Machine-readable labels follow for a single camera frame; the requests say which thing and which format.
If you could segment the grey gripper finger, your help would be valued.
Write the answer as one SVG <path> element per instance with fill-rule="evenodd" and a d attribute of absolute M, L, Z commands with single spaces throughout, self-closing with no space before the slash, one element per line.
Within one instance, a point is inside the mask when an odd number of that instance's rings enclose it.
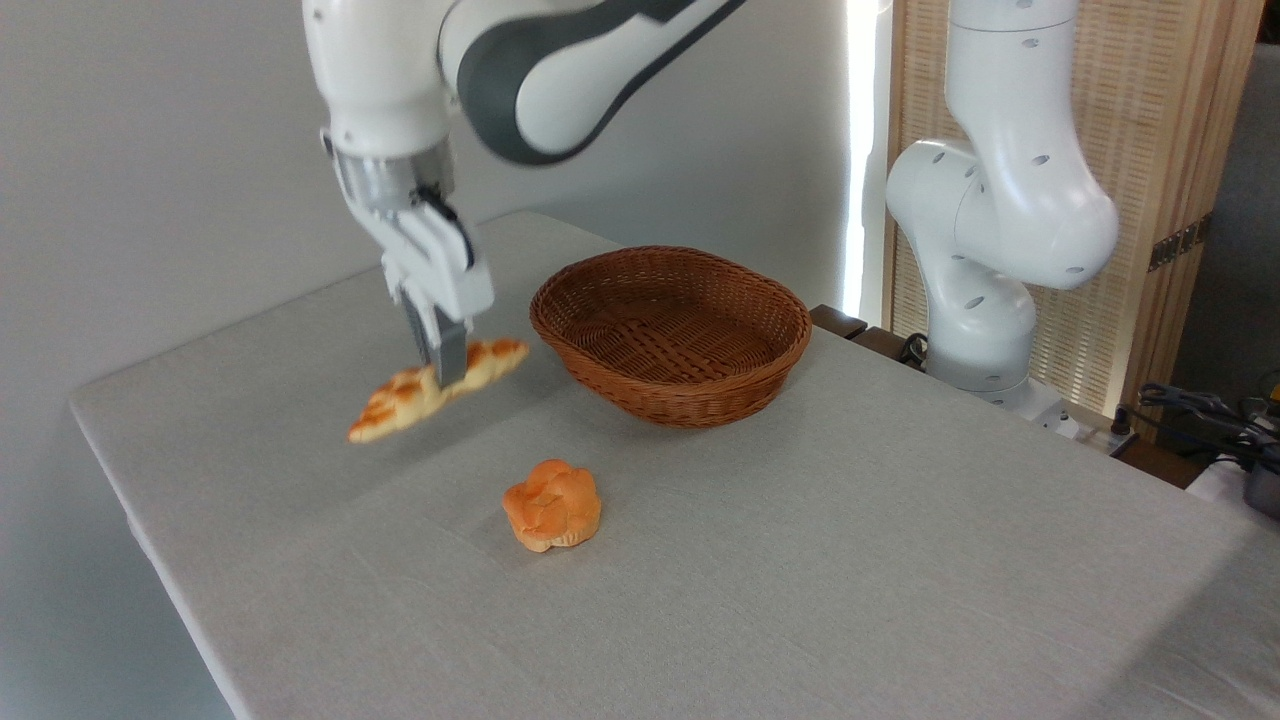
<path fill-rule="evenodd" d="M 421 313 L 411 299 L 401 299 L 399 305 L 404 311 L 406 320 L 408 323 L 410 332 L 413 338 L 415 347 L 419 351 L 421 363 L 424 366 L 429 366 L 433 363 L 431 343 L 428 334 L 428 328 L 422 323 Z"/>
<path fill-rule="evenodd" d="M 467 373 L 468 327 L 445 313 L 433 313 L 431 318 L 430 329 L 435 334 L 429 336 L 429 357 L 436 382 L 444 389 Z"/>

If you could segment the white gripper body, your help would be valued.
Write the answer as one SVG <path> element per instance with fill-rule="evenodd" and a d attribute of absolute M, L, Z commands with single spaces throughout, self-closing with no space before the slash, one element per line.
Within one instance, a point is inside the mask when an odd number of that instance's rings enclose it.
<path fill-rule="evenodd" d="M 357 223 L 381 249 L 388 288 L 403 290 L 421 311 L 433 307 L 470 323 L 495 300 L 486 259 L 466 224 L 436 192 L 417 192 L 408 208 L 375 208 L 348 195 Z"/>

